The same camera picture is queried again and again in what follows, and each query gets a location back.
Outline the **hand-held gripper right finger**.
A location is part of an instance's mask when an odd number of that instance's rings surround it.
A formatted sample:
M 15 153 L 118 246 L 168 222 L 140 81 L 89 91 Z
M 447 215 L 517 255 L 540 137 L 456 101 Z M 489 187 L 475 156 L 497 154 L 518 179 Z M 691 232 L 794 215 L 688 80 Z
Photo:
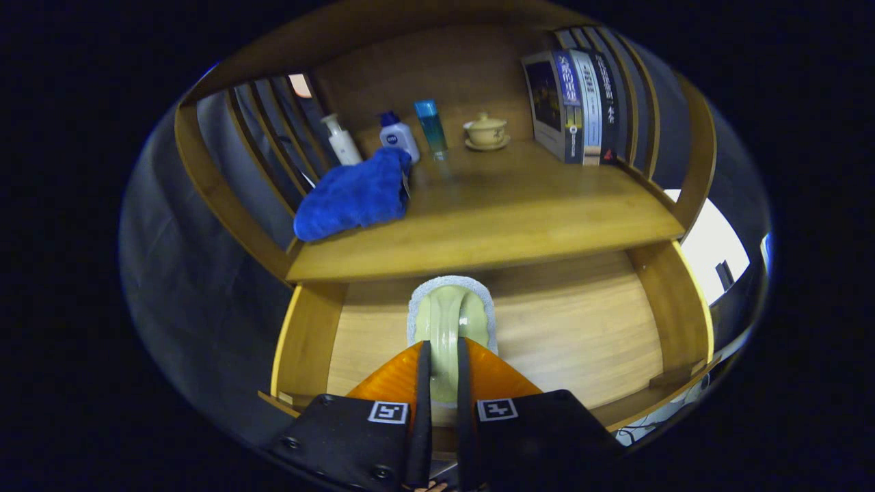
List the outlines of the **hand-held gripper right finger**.
M 457 361 L 460 489 L 589 488 L 625 455 L 569 390 L 540 390 L 468 338 Z

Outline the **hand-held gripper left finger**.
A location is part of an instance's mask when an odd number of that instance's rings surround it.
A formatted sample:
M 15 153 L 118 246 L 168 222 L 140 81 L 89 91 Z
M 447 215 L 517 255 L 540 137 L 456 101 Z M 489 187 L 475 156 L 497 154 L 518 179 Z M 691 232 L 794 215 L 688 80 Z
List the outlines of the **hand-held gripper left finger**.
M 266 451 L 329 489 L 419 489 L 432 455 L 431 344 L 394 356 L 348 396 L 320 394 Z

